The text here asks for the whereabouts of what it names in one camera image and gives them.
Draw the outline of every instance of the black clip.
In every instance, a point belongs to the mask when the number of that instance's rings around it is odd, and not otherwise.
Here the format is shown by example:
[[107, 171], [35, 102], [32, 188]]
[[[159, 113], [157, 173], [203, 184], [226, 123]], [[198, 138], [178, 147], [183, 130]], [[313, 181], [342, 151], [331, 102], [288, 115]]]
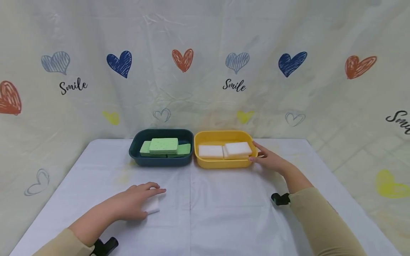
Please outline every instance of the black clip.
[[278, 193], [274, 193], [271, 195], [271, 199], [275, 202], [276, 205], [287, 205], [290, 203], [289, 193], [284, 195], [279, 195]]
[[118, 241], [114, 237], [111, 237], [104, 244], [101, 239], [98, 239], [94, 245], [94, 250], [90, 255], [95, 254], [96, 256], [108, 256], [115, 248], [118, 247]]

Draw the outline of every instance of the beige sleeve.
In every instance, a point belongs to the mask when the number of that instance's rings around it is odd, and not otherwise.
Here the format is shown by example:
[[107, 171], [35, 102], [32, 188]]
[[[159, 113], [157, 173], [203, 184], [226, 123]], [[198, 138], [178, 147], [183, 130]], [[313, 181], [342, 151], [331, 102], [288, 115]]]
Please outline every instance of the beige sleeve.
[[316, 188], [303, 189], [289, 198], [314, 255], [366, 256], [355, 235]]
[[33, 256], [89, 256], [94, 246], [85, 246], [70, 229], [63, 230]]

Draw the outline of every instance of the table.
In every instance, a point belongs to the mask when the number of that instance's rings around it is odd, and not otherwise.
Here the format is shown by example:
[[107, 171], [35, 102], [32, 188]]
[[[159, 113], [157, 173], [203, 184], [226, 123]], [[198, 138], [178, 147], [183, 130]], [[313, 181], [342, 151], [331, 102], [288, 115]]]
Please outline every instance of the table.
[[[149, 181], [166, 188], [160, 212], [141, 222], [118, 221], [101, 236], [119, 242], [111, 255], [312, 255], [289, 206], [282, 177], [260, 165], [205, 170], [143, 168], [128, 155], [131, 139], [94, 140], [84, 150], [11, 256], [32, 255], [92, 206]], [[368, 255], [400, 255], [303, 139], [255, 139], [295, 164], [349, 225]]]

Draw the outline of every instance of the heart outline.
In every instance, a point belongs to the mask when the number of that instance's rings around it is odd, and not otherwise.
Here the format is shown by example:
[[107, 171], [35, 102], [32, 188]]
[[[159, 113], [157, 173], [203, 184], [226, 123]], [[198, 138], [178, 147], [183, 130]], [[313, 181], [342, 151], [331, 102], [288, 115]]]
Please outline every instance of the heart outline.
[[163, 121], [163, 122], [166, 122], [166, 121], [168, 121], [169, 118], [171, 117], [171, 111], [170, 111], [169, 109], [167, 109], [167, 108], [164, 108], [161, 112], [159, 112], [158, 110], [157, 110], [157, 111], [154, 111], [154, 112], [153, 112], [153, 116], [155, 117], [155, 119], [162, 121], [159, 117], [156, 116], [156, 114], [158, 113], [160, 116], [162, 116], [162, 113], [163, 113], [164, 111], [166, 111], [167, 114], [168, 114], [167, 117], [166, 117], [166, 120]]
[[250, 56], [247, 52], [243, 52], [238, 55], [231, 52], [225, 59], [225, 66], [235, 71], [235, 74], [238, 74], [239, 70], [248, 64], [249, 59]]
[[377, 193], [382, 197], [390, 199], [410, 197], [410, 187], [406, 184], [394, 182], [393, 174], [387, 169], [378, 172], [375, 179], [375, 187]]
[[194, 50], [189, 48], [185, 51], [184, 56], [182, 57], [182, 54], [178, 50], [174, 49], [172, 50], [171, 55], [177, 67], [182, 71], [182, 73], [185, 73], [188, 71], [192, 64], [192, 60], [194, 59]]
[[290, 57], [288, 53], [284, 53], [278, 61], [278, 66], [280, 71], [289, 77], [297, 68], [299, 68], [308, 56], [307, 52], [300, 52], [296, 54], [293, 58]]
[[[295, 125], [291, 125], [291, 124], [289, 123], [288, 119], [287, 119], [287, 117], [288, 117], [289, 115], [292, 116], [292, 118], [293, 118], [292, 121], [294, 121], [294, 120], [295, 120], [296, 118], [298, 118], [299, 116], [301, 116], [302, 119], [301, 119], [299, 122], [297, 122]], [[288, 113], [286, 113], [286, 115], [285, 115], [285, 120], [286, 120], [286, 122], [287, 122], [290, 126], [292, 126], [292, 127], [295, 127], [295, 126], [299, 125], [301, 122], [304, 121], [305, 118], [306, 118], [306, 115], [305, 115], [305, 114], [298, 114], [297, 116], [294, 116], [293, 113], [288, 112]]]
[[238, 118], [239, 122], [241, 124], [246, 124], [247, 122], [249, 122], [249, 120], [252, 118], [253, 116], [253, 111], [249, 111], [249, 112], [243, 112], [243, 111], [238, 111], [236, 113], [236, 117]]
[[67, 68], [70, 64], [70, 56], [66, 52], [55, 52], [52, 57], [48, 55], [41, 56], [43, 68], [50, 73], [58, 72], [67, 75]]
[[[38, 191], [38, 192], [35, 192], [35, 193], [30, 192], [30, 189], [31, 189], [31, 188], [34, 188], [34, 187], [36, 187], [36, 186], [41, 186], [41, 185], [42, 185], [42, 184], [41, 184], [41, 180], [40, 180], [41, 175], [43, 175], [43, 176], [45, 177], [45, 179], [47, 180], [47, 185], [46, 185], [46, 187], [43, 188], [43, 189], [41, 189], [41, 190]], [[36, 178], [37, 178], [37, 183], [31, 185], [30, 187], [28, 187], [28, 189], [26, 189], [26, 190], [24, 191], [24, 195], [25, 195], [25, 196], [28, 196], [28, 197], [29, 197], [29, 196], [32, 196], [32, 195], [37, 195], [38, 193], [41, 193], [41, 192], [43, 192], [44, 190], [46, 190], [46, 188], [48, 187], [48, 185], [49, 185], [49, 183], [50, 183], [50, 175], [48, 174], [48, 172], [47, 172], [46, 170], [44, 170], [44, 169], [39, 169], [39, 170], [37, 171], [37, 176], [36, 176]]]
[[0, 113], [15, 116], [21, 113], [20, 96], [17, 88], [9, 81], [0, 83]]
[[123, 51], [120, 58], [117, 58], [114, 54], [108, 54], [107, 64], [122, 77], [128, 78], [128, 72], [132, 64], [132, 54], [129, 51]]
[[366, 73], [377, 61], [377, 56], [370, 56], [359, 62], [359, 57], [352, 55], [344, 64], [347, 79], [355, 79]]
[[117, 112], [103, 111], [102, 115], [112, 125], [118, 125], [120, 123], [120, 115]]

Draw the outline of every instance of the yellow tray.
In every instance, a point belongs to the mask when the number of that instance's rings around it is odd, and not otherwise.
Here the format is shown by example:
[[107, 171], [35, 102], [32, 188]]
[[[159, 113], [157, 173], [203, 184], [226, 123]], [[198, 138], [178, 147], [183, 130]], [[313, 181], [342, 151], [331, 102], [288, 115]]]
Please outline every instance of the yellow tray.
[[244, 131], [201, 131], [194, 137], [196, 160], [205, 169], [244, 168], [251, 165], [248, 159], [223, 160], [202, 159], [198, 156], [199, 145], [225, 145], [225, 143], [246, 141], [252, 149], [252, 155], [257, 157], [257, 149], [252, 144], [252, 137]]

